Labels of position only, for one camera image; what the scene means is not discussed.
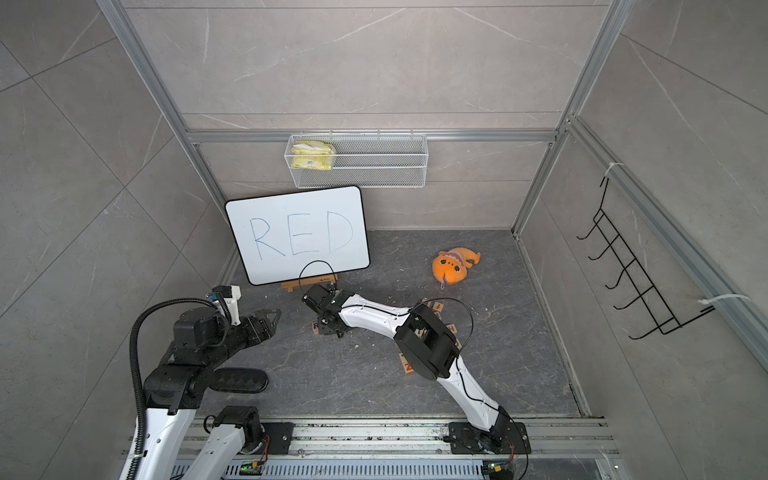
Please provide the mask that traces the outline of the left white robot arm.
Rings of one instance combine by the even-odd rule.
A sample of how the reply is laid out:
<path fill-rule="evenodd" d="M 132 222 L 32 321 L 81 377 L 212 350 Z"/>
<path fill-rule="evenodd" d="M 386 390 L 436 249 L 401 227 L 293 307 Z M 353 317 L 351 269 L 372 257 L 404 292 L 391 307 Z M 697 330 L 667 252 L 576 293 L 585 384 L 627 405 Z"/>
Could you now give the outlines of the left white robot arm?
<path fill-rule="evenodd" d="M 173 327 L 173 340 L 158 366 L 143 376 L 138 340 L 141 327 L 154 313 L 189 305 Z M 129 336 L 129 365 L 136 404 L 131 450 L 121 471 L 123 479 L 169 479 L 184 436 L 207 391 L 258 394 L 268 375 L 254 368 L 227 368 L 225 362 L 242 350 L 271 339 L 282 313 L 257 310 L 233 322 L 233 313 L 219 298 L 179 298 L 142 312 Z"/>

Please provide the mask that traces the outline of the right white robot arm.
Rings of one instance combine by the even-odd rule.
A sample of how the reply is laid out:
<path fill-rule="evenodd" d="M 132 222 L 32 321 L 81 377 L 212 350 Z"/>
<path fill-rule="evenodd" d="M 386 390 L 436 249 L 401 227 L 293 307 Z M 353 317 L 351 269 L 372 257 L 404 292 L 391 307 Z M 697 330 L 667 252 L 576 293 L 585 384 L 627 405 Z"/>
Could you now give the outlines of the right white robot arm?
<path fill-rule="evenodd" d="M 324 285 L 311 286 L 302 301 L 316 314 L 319 333 L 341 337 L 358 328 L 385 336 L 395 342 L 413 371 L 448 392 L 466 417 L 448 426 L 444 441 L 452 453 L 514 456 L 532 452 L 525 425 L 514 421 L 482 389 L 465 365 L 456 335 L 428 304 L 387 306 Z"/>

